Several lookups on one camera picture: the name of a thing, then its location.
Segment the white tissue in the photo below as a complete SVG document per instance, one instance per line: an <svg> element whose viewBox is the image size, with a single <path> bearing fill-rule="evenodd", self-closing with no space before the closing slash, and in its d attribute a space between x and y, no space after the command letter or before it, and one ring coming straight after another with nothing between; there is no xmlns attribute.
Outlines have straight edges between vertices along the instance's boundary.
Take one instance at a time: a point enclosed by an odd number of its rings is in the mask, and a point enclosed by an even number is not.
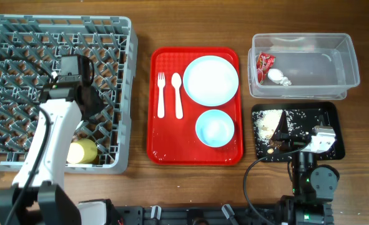
<svg viewBox="0 0 369 225"><path fill-rule="evenodd" d="M279 84L282 86L291 86L292 82L283 75L283 72L279 69L269 69L267 76L269 80L274 82L275 84Z"/></svg>

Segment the red snack wrapper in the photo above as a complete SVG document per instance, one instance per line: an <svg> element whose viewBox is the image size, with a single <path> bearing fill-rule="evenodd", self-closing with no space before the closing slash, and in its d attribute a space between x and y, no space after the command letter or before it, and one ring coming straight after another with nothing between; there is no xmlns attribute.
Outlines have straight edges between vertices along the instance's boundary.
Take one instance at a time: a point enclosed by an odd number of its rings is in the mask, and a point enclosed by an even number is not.
<svg viewBox="0 0 369 225"><path fill-rule="evenodd" d="M258 55L256 70L259 84L263 84L264 80L266 79L268 71L274 65L275 58L276 58L275 56L264 52L260 52L260 54Z"/></svg>

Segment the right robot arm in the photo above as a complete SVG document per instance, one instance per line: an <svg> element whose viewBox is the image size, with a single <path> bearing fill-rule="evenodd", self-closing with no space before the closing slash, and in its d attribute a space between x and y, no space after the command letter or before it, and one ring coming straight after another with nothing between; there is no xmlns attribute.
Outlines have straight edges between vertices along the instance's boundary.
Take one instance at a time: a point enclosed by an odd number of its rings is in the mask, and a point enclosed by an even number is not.
<svg viewBox="0 0 369 225"><path fill-rule="evenodd" d="M317 156L336 141L330 126L315 126L306 137L290 134L287 113L282 112L270 142L278 144L280 154L292 162L292 196L282 196L275 207L276 224L333 224L333 201L340 178L332 166L317 164Z"/></svg>

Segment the yellow plastic cup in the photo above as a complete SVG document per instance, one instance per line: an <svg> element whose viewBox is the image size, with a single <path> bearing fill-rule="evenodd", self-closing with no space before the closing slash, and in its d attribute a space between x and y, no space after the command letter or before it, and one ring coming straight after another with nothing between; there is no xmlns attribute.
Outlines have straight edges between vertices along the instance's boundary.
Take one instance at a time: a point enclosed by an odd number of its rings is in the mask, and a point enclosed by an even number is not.
<svg viewBox="0 0 369 225"><path fill-rule="evenodd" d="M69 164L87 164L97 157L97 146L90 139L72 142L69 146L67 162Z"/></svg>

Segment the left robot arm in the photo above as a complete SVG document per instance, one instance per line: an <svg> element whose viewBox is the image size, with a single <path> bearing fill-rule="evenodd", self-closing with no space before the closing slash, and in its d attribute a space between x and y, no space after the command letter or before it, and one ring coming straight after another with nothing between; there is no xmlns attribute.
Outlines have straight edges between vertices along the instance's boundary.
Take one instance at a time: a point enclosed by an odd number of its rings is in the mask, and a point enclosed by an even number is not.
<svg viewBox="0 0 369 225"><path fill-rule="evenodd" d="M72 137L81 121L105 105L92 85L95 65L79 54L61 57L61 73L41 89L34 138L8 189L0 189L1 224L82 224L79 208L64 192Z"/></svg>

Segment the food scraps with rice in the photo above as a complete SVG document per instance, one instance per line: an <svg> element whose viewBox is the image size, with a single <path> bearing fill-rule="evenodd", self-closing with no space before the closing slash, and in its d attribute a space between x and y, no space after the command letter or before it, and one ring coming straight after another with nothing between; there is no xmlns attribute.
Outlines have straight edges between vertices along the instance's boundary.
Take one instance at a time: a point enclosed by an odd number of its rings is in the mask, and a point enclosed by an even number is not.
<svg viewBox="0 0 369 225"><path fill-rule="evenodd" d="M327 109L258 109L252 124L256 156L268 162L289 161L298 149L319 160L343 152L338 116Z"/></svg>

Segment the small light blue bowl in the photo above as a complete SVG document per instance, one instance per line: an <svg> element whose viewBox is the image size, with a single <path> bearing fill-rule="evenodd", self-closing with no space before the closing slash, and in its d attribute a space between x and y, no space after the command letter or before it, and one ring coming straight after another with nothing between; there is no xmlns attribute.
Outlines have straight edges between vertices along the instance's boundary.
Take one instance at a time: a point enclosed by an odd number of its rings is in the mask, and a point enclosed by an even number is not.
<svg viewBox="0 0 369 225"><path fill-rule="evenodd" d="M206 146L220 148L228 144L235 133L232 118L218 109L202 113L195 123L195 133Z"/></svg>

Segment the white plastic fork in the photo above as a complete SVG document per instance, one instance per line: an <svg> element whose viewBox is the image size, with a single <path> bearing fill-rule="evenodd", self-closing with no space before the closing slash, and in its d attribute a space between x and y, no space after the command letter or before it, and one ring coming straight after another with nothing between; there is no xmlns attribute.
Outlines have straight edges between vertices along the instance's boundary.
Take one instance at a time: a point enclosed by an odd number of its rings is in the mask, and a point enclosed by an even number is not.
<svg viewBox="0 0 369 225"><path fill-rule="evenodd" d="M157 75L157 86L159 88L157 116L158 118L163 118L165 116L165 109L164 109L165 74L163 72L159 72Z"/></svg>

